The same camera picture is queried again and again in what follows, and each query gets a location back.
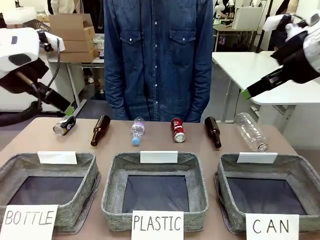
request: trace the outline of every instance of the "denim shirt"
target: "denim shirt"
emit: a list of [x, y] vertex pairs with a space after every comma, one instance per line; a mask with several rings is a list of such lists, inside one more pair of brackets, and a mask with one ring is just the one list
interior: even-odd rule
[[114, 119], [199, 122], [210, 98], [213, 0], [104, 1]]

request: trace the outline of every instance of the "brown tabletop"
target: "brown tabletop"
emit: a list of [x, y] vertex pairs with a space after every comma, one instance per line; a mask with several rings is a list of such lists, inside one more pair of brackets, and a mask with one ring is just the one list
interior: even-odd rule
[[[134, 151], [181, 151], [194, 152], [201, 160], [209, 195], [209, 209], [201, 232], [186, 233], [185, 239], [192, 240], [237, 240], [245, 239], [242, 235], [234, 235], [227, 231], [216, 200], [213, 176], [217, 171], [219, 157], [223, 153], [250, 152], [249, 147], [232, 124], [220, 124], [222, 148], [217, 151], [205, 134], [202, 123], [184, 123], [186, 140], [175, 143], [169, 122], [146, 122], [145, 135], [140, 146], [132, 146], [130, 129], [131, 121], [111, 121], [106, 136], [98, 146], [90, 145], [95, 119], [78, 119], [76, 126], [63, 137], [56, 136], [52, 130], [60, 118], [39, 117], [31, 122], [2, 152], [0, 166], [17, 153], [37, 151], [77, 151], [91, 152], [96, 155], [97, 165], [101, 172], [101, 180], [97, 194], [93, 200], [89, 215], [76, 235], [54, 235], [58, 240], [128, 240], [129, 231], [111, 232], [101, 210], [101, 199], [106, 184], [111, 160], [118, 152]], [[293, 148], [273, 126], [263, 126], [268, 138], [271, 152], [295, 154]], [[320, 234], [303, 234], [300, 239], [318, 240]]]

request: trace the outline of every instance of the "shirt placket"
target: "shirt placket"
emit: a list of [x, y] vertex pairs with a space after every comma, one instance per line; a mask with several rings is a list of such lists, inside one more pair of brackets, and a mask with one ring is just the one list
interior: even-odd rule
[[152, 0], [152, 86], [153, 86], [153, 120], [160, 120], [159, 103], [159, 0]]

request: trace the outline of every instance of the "stack of cardboard boxes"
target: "stack of cardboard boxes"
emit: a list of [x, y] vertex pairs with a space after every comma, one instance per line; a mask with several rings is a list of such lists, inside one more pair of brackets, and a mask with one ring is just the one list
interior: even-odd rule
[[50, 15], [49, 19], [51, 33], [63, 39], [65, 50], [60, 54], [61, 61], [91, 63], [99, 56], [90, 14]]

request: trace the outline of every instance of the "gray floor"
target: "gray floor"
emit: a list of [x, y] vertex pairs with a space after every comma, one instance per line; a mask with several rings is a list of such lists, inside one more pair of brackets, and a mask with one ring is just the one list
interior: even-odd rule
[[[229, 78], [226, 73], [217, 65], [212, 65], [212, 77], [211, 77], [211, 93], [210, 93], [210, 101], [202, 115], [202, 121], [208, 117], [212, 116], [217, 120], [220, 120], [222, 117], [225, 97], [228, 89]], [[94, 94], [94, 85], [89, 84], [86, 86], [85, 90], [80, 94], [82, 99], [89, 99]], [[254, 118], [255, 115], [252, 114], [250, 110], [250, 105], [252, 102], [249, 100], [245, 100], [240, 94], [238, 103], [236, 106], [237, 98], [239, 95], [239, 89], [234, 86], [232, 90], [232, 97], [230, 100], [230, 107], [227, 113], [227, 120], [233, 120], [234, 114], [241, 112], [248, 112]], [[97, 119], [101, 114], [110, 113], [111, 108], [105, 101], [100, 100], [90, 100], [88, 104], [85, 105], [84, 109], [80, 112], [81, 118], [94, 118]], [[15, 124], [7, 127], [0, 127], [0, 150], [2, 150], [20, 131], [22, 131], [29, 123], [29, 121], [25, 121], [19, 124]], [[308, 150], [299, 150], [302, 156], [307, 159], [310, 158], [318, 158], [318, 153], [320, 151], [308, 151]]]

